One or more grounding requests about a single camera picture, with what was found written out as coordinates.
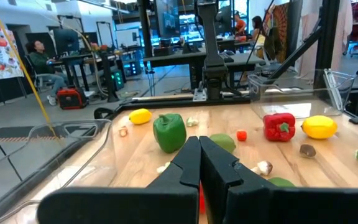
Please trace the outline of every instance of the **jeans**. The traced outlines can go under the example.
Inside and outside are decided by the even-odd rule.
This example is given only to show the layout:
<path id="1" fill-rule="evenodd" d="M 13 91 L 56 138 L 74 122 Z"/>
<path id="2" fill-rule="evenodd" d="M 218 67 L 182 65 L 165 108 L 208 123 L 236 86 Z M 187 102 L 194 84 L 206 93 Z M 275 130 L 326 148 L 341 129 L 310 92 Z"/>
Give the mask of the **jeans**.
<path id="1" fill-rule="evenodd" d="M 56 97 L 57 91 L 67 86 L 68 83 L 67 75 L 63 73 L 50 74 L 45 78 L 53 82 L 52 94 L 50 95 L 52 97 Z"/>

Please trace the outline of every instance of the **red shirt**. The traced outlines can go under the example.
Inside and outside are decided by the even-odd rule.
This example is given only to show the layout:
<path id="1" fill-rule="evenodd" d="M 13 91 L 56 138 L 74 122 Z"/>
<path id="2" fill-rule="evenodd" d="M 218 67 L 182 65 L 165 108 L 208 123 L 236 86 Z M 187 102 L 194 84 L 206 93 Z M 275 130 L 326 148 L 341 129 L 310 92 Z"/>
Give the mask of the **red shirt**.
<path id="1" fill-rule="evenodd" d="M 241 29 L 243 26 L 246 25 L 246 22 L 244 22 L 242 19 L 239 19 L 236 24 L 237 30 Z"/>

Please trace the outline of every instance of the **clear plastic container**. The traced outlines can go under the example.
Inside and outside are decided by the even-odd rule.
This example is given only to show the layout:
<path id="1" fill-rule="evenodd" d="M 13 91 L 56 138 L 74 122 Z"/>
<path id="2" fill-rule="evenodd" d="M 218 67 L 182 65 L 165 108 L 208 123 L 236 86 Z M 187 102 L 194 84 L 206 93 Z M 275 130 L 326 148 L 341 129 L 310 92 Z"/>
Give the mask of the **clear plastic container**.
<path id="1" fill-rule="evenodd" d="M 322 78 L 326 88 L 313 89 L 314 75 Z M 261 118 L 275 113 L 291 113 L 295 118 L 340 115 L 355 77 L 331 70 L 315 70 L 300 77 L 284 74 L 271 80 L 273 84 L 265 84 L 266 78 L 249 75 L 250 105 Z"/>
<path id="2" fill-rule="evenodd" d="M 107 187 L 117 174 L 111 124 L 100 119 L 34 127 L 22 147 L 0 160 L 0 205 L 13 195 L 20 199 L 0 223 L 37 223 L 39 202 L 60 188 Z"/>

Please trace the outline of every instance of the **black mat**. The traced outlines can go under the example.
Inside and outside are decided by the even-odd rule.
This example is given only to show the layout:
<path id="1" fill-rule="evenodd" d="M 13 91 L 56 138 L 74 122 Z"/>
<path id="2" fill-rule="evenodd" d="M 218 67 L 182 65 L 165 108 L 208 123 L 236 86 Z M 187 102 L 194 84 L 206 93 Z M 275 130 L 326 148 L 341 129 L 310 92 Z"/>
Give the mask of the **black mat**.
<path id="1" fill-rule="evenodd" d="M 33 126 L 23 126 L 23 127 L 5 127 L 0 128 L 0 139 L 6 138 L 27 138 Z M 73 133 L 77 130 L 88 130 L 89 128 L 81 128 L 79 126 L 68 126 L 66 127 L 69 133 Z M 63 126 L 56 126 L 53 128 L 55 134 L 61 138 L 67 136 L 67 133 L 64 130 Z M 44 126 L 36 130 L 31 137 L 54 137 L 53 132 L 49 129 L 48 126 Z"/>

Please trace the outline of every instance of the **pepper stem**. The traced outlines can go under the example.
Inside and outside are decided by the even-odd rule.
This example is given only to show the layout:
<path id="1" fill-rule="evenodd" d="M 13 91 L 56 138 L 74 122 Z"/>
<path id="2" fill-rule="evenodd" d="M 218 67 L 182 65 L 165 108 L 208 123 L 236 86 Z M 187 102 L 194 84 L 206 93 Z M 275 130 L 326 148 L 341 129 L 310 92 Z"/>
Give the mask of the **pepper stem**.
<path id="1" fill-rule="evenodd" d="M 290 125 L 286 122 L 282 123 L 280 125 L 280 130 L 281 131 L 285 131 L 286 133 L 289 133 L 290 132 Z"/>
<path id="2" fill-rule="evenodd" d="M 168 124 L 171 119 L 167 118 L 165 115 L 160 114 L 159 117 L 162 119 L 163 124 Z"/>

